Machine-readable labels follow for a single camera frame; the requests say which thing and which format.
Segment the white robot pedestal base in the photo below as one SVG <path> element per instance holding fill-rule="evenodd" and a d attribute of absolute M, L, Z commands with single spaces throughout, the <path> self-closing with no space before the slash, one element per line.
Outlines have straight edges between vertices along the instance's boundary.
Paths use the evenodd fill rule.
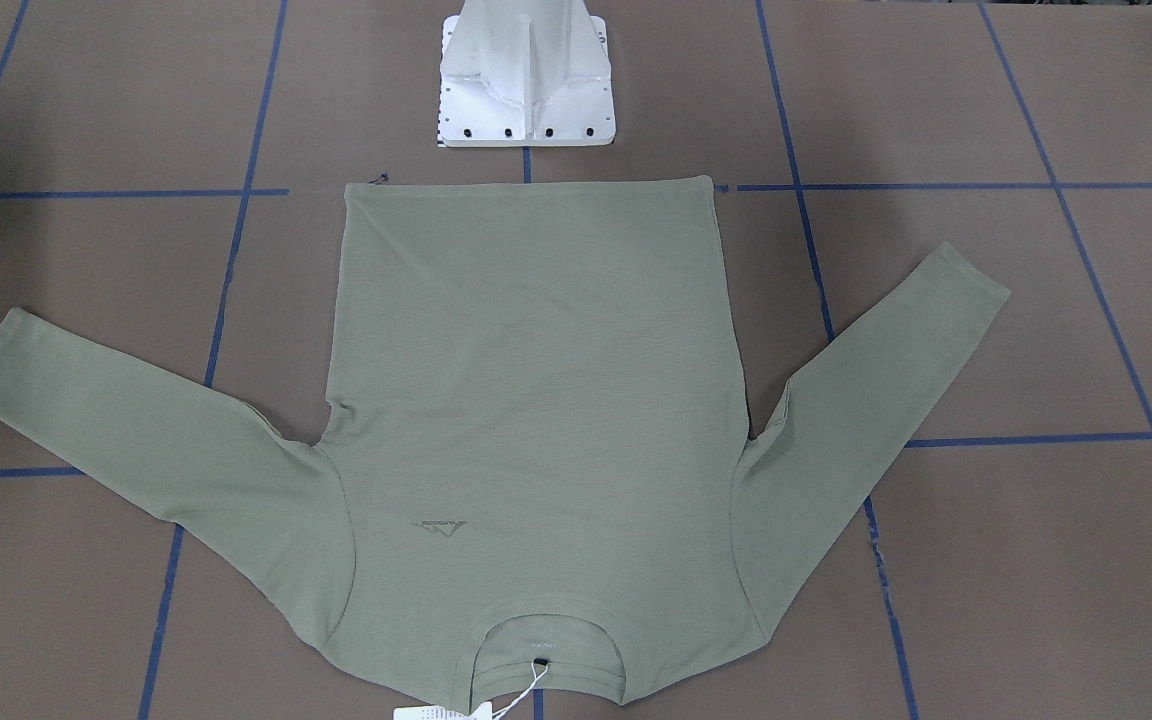
<path fill-rule="evenodd" d="M 584 1 L 467 1 L 444 18 L 435 142 L 448 149 L 613 143 L 605 20 Z"/>

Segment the white paper hang tag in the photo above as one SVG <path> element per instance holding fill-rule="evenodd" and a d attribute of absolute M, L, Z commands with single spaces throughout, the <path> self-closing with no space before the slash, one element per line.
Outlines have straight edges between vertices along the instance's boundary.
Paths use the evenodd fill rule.
<path fill-rule="evenodd" d="M 440 705 L 422 705 L 422 706 L 408 706 L 397 707 L 392 712 L 392 719 L 394 720 L 425 720 L 425 719 L 506 719 L 511 714 L 513 708 L 517 707 L 520 703 L 525 702 L 526 698 L 535 696 L 538 691 L 540 680 L 548 674 L 550 660 L 548 659 L 535 659 L 531 662 L 532 680 L 529 685 L 526 685 L 525 691 L 517 694 L 516 697 L 511 698 L 502 708 L 495 708 L 493 702 L 483 702 L 477 706 L 470 714 L 462 714 L 462 712 L 445 708 Z"/>

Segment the olive green long-sleeve shirt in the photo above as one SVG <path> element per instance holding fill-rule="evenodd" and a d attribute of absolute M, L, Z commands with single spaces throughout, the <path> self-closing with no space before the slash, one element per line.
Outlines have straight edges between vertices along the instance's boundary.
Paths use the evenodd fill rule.
<path fill-rule="evenodd" d="M 708 177 L 349 184 L 319 441 L 26 310 L 0 420 L 344 673 L 617 705 L 767 646 L 1009 300 L 942 243 L 750 432 Z"/>

